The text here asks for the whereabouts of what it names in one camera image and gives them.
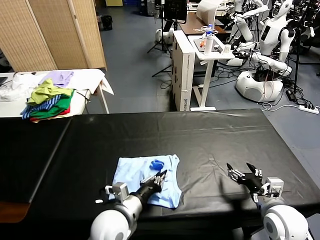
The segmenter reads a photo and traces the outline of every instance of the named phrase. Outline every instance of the green shirt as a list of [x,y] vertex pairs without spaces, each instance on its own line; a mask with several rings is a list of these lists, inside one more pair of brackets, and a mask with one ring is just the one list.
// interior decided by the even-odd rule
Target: green shirt
[[31,118],[37,118],[37,119],[46,119],[50,117],[55,117],[59,113],[62,113],[64,110],[67,110],[70,106],[70,102],[72,99],[72,96],[74,94],[74,90],[72,89],[71,95],[61,95],[60,100],[52,107],[50,110],[39,110],[39,111],[33,111],[30,113]]

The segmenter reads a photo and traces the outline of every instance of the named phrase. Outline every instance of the purple cloth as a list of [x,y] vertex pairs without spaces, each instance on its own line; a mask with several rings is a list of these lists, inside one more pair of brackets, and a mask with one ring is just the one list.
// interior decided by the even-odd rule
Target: purple cloth
[[74,75],[73,71],[51,71],[39,82],[42,84],[47,79],[52,79],[53,85],[59,88],[65,88],[71,77]]

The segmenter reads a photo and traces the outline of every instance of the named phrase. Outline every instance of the light blue shirt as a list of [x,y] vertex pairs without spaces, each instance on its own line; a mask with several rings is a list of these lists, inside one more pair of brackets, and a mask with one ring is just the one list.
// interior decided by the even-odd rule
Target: light blue shirt
[[162,185],[162,191],[153,194],[148,204],[159,205],[165,208],[175,209],[179,205],[181,190],[177,183],[177,167],[179,158],[177,155],[147,156],[147,157],[120,157],[113,178],[113,184],[126,183],[129,193],[135,192],[140,188],[140,181],[157,174],[157,170],[151,169],[153,160],[164,163],[161,170],[167,170]]

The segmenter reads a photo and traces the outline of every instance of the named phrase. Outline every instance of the white table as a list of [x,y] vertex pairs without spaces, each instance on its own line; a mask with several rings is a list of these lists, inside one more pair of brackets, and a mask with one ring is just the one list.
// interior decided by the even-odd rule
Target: white table
[[[72,71],[83,71],[84,69],[75,69]],[[38,75],[44,75],[48,74],[50,71],[37,71],[37,72],[18,72],[17,74],[31,74],[35,73],[36,76]],[[7,72],[7,73],[0,73],[0,77],[7,77],[7,79],[4,81],[3,84],[6,84],[7,82],[11,81],[14,77],[14,72]],[[107,88],[110,90],[107,90],[107,92],[113,94],[113,91],[108,83],[108,81],[104,78],[101,79],[100,83],[96,87],[97,95],[99,97],[99,100],[101,102],[101,106],[103,109],[103,112],[105,114],[109,114],[109,109],[107,105],[107,101],[105,99],[103,89],[106,90],[106,85],[103,86],[103,83],[106,83]],[[86,108],[87,99],[90,98],[91,92],[89,90],[75,90],[71,102],[70,102],[70,111],[72,111],[73,115],[81,115],[83,111]],[[26,98],[22,97],[16,101],[0,101],[0,118],[9,118],[9,117],[21,117],[21,112],[26,107]]]
[[222,52],[211,52],[209,55],[205,55],[203,52],[200,52],[194,42],[196,39],[201,39],[202,36],[199,35],[191,35],[188,36],[188,39],[195,50],[195,54],[199,60],[202,60],[200,64],[207,64],[204,83],[203,87],[193,86],[192,89],[194,91],[196,100],[199,104],[199,107],[191,107],[191,111],[214,111],[216,108],[214,106],[206,107],[206,100],[209,91],[210,81],[211,81],[211,74],[213,71],[214,63],[217,64],[218,60],[229,60],[234,59],[235,55],[232,52],[227,52],[225,50],[226,46],[216,37],[214,36],[215,44],[218,44],[222,48]]

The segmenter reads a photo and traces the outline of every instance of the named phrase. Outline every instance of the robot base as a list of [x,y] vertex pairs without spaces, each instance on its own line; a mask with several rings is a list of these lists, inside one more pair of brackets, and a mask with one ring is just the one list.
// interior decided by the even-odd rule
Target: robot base
[[255,70],[242,72],[236,81],[235,88],[246,99],[254,102],[272,102],[277,99],[283,83],[280,80],[256,81]]
[[[162,30],[161,28],[160,29],[157,29],[155,31],[155,40],[157,42],[160,42],[161,41],[161,37],[162,37]],[[168,45],[171,45],[174,41],[174,29],[171,27],[170,28],[170,31],[167,31],[167,32],[163,32],[163,40],[165,42],[165,44],[168,44]]]

